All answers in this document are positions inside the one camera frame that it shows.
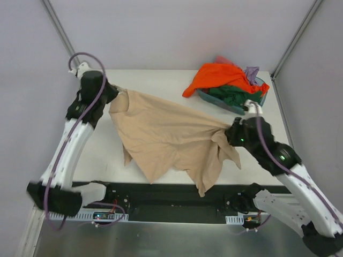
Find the beige t shirt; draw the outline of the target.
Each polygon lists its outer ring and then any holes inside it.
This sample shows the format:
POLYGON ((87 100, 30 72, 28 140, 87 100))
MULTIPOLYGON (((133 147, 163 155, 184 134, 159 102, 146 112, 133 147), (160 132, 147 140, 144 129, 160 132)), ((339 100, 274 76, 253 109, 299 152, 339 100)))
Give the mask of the beige t shirt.
POLYGON ((230 126, 203 112, 121 89, 109 114, 123 144, 124 164, 135 161, 150 183, 174 168, 185 171, 204 196, 225 160, 241 167, 239 153, 225 135, 230 126))

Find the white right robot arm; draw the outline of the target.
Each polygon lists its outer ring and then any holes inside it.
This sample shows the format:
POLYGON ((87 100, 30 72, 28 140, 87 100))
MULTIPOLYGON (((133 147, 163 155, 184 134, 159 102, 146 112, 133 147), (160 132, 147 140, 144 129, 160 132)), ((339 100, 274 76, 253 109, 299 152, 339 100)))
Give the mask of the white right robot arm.
POLYGON ((231 146, 245 148, 301 206, 296 209, 277 200, 266 187, 253 183, 229 199, 231 208, 245 214, 264 211, 294 230, 316 256, 337 256, 342 250, 342 213, 311 180, 295 150, 275 141, 270 124, 262 117, 236 117, 225 136, 231 146))

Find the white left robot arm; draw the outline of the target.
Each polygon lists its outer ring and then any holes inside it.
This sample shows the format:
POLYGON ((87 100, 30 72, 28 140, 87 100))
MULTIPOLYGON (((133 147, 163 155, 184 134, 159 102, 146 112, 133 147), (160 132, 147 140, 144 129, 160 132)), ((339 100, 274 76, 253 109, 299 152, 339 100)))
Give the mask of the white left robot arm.
POLYGON ((80 89, 68 107, 64 131, 56 152, 38 182, 29 182, 27 193, 48 213, 74 217, 83 206, 96 202, 101 208, 113 203, 113 195, 97 182, 73 187, 73 175, 81 152, 103 115, 106 104, 118 95, 102 72, 85 71, 80 89))

